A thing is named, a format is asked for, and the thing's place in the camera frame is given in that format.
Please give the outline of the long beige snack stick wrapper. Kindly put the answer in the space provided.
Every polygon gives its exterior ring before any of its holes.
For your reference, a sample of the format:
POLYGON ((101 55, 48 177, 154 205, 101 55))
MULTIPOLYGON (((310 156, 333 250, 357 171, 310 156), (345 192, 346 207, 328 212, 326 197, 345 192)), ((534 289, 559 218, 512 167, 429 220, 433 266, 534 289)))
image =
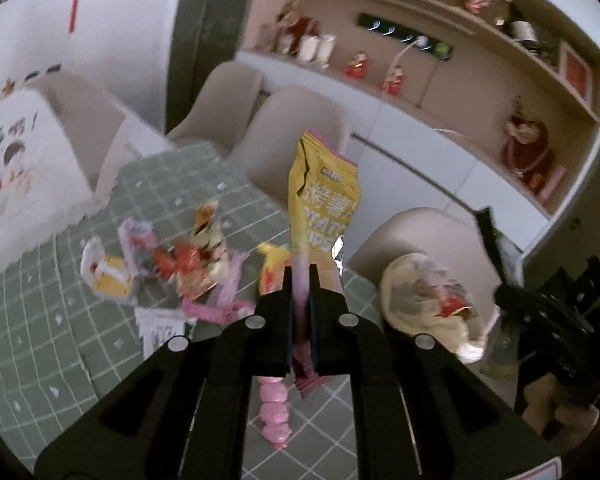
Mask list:
POLYGON ((209 290, 223 284, 228 274, 230 254, 220 222, 215 214, 220 201, 207 200, 196 210, 192 234, 186 242, 193 244, 204 260, 204 266, 210 274, 210 280, 195 281, 193 278, 175 278, 178 296, 195 300, 209 290))

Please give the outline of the large red doll decoration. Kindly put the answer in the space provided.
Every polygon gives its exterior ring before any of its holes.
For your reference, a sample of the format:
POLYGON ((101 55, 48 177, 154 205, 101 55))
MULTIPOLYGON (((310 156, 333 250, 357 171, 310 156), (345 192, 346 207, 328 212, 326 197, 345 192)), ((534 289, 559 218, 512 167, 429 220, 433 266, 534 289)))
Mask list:
POLYGON ((538 194, 555 159, 547 126, 542 120, 529 118, 520 99, 516 99, 504 132, 502 161, 532 194, 538 194))

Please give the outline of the wine bottle on shelf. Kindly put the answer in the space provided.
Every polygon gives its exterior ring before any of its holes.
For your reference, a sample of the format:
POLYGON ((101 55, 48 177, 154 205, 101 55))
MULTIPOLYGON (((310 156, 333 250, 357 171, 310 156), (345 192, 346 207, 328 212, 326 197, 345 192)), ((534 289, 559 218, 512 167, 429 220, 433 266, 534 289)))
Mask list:
POLYGON ((540 43, 533 25, 524 18, 514 0, 502 0, 501 15, 496 28, 530 52, 538 52, 540 43))

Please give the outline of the white yellow paper box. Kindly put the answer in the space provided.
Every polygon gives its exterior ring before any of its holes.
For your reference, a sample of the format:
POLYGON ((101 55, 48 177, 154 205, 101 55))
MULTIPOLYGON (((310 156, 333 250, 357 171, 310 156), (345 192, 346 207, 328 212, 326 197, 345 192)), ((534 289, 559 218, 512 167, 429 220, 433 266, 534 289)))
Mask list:
POLYGON ((137 279, 122 257, 106 254, 97 236, 83 247, 80 277, 95 296, 118 304, 134 304, 137 279))

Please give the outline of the beige chair near bin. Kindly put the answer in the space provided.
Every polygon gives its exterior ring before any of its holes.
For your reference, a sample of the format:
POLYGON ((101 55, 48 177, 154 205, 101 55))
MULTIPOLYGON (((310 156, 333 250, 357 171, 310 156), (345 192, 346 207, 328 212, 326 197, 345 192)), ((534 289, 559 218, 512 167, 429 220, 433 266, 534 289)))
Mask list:
POLYGON ((378 284, 389 263, 412 252, 428 255, 471 292, 482 327, 489 333, 500 316, 493 292, 501 279, 473 224, 434 208, 399 212, 370 234, 347 266, 378 284))

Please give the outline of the black power strip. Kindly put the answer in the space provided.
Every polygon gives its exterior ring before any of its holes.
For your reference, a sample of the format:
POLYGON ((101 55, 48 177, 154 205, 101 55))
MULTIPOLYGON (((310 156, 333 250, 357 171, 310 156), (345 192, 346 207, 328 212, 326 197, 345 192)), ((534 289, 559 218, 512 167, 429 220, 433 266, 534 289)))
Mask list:
POLYGON ((449 61, 454 54, 452 44, 386 18, 359 13, 356 24, 373 34, 399 41, 404 47, 414 44, 419 51, 429 53, 440 61, 449 61))

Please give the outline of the yellow snack wrapper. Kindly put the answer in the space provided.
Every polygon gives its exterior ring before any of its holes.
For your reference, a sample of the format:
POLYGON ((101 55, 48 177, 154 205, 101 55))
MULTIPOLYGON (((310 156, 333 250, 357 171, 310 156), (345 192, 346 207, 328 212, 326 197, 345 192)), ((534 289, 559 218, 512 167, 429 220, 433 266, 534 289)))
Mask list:
POLYGON ((259 295, 278 292, 283 288, 286 267, 291 266, 290 250, 270 243, 262 243, 257 247, 257 252, 263 257, 258 279, 259 295))

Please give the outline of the yellow potato chips bag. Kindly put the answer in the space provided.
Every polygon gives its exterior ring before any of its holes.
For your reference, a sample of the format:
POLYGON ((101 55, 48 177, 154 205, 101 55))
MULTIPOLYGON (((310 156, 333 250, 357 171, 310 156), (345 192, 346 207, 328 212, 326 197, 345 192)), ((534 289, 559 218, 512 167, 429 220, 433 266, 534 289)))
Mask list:
POLYGON ((342 292, 334 247, 343 241, 361 190, 358 166, 333 150, 313 129, 297 144, 288 174, 291 283, 297 335, 292 344, 294 385, 306 398, 329 381, 314 370, 306 319, 309 315, 310 266, 317 266, 321 286, 342 292))

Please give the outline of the green white milk carton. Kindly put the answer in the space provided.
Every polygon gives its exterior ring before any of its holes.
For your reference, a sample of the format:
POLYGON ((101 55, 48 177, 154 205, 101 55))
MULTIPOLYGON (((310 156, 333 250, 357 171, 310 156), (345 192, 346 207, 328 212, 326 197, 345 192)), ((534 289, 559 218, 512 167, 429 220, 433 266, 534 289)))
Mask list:
POLYGON ((196 318, 186 318, 180 309, 136 307, 134 315, 144 360, 174 336, 192 338, 197 324, 196 318))

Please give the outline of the beige chair behind cover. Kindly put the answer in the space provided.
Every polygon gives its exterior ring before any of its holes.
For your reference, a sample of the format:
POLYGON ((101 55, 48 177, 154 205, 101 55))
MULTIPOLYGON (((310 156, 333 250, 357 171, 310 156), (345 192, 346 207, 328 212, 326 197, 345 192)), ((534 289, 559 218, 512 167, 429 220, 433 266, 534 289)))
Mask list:
POLYGON ((64 127, 94 199, 108 203, 129 141, 125 112, 107 92, 75 74, 45 75, 28 88, 42 93, 64 127))

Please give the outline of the pink candy wrapper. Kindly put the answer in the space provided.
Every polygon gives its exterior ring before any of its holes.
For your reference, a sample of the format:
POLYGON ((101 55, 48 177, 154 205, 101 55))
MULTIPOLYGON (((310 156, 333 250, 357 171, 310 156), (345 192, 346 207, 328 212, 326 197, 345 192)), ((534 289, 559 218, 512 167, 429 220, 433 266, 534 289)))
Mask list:
POLYGON ((246 252, 231 252, 228 274, 223 284, 216 285, 205 302, 183 298, 181 310, 188 318, 215 325, 230 325, 253 315, 256 305, 251 300, 237 298, 246 252))

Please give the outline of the red doll figurine right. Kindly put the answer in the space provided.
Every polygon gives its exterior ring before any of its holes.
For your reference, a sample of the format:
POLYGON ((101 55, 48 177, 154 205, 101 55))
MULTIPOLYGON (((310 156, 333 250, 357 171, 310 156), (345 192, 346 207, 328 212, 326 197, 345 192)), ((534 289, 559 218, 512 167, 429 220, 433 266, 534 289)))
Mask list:
POLYGON ((401 93, 404 78, 404 70, 400 65, 388 69, 382 82, 381 92, 385 96, 398 96, 401 93))

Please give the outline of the red doll figurine left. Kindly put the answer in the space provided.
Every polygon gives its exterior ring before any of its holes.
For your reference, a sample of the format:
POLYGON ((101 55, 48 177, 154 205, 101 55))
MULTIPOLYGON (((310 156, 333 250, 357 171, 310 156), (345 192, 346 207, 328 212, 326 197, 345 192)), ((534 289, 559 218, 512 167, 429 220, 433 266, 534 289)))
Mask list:
POLYGON ((347 64, 346 76, 356 80, 362 80, 366 76, 368 55, 364 51, 355 53, 352 60, 347 64))

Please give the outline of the beige chair middle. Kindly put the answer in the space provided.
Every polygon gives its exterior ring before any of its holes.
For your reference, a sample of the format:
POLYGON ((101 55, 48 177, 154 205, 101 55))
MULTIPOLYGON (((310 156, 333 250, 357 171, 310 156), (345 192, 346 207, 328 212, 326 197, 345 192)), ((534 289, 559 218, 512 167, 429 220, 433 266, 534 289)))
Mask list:
POLYGON ((285 208, 289 170, 297 143, 308 130, 338 154, 350 139, 342 110, 332 100, 299 86, 280 89, 259 108, 227 162, 285 208))

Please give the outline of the red snack wrapper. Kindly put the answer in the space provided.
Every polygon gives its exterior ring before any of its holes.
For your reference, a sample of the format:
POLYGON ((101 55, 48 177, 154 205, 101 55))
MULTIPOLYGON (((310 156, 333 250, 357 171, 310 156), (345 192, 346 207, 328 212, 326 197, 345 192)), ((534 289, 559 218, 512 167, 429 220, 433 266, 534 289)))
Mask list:
POLYGON ((151 259, 160 280, 193 278, 195 281, 210 280, 198 249, 186 240, 177 240, 171 247, 158 246, 152 250, 151 259))

